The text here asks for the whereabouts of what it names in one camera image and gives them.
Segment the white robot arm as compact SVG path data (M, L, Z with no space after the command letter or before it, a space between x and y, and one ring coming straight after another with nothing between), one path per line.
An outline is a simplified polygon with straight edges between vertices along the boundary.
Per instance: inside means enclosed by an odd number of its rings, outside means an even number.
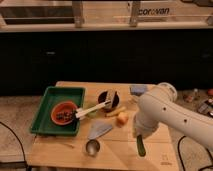
M137 135L147 138L163 123L213 151L213 119L175 103L177 90L162 82L142 94L133 125Z

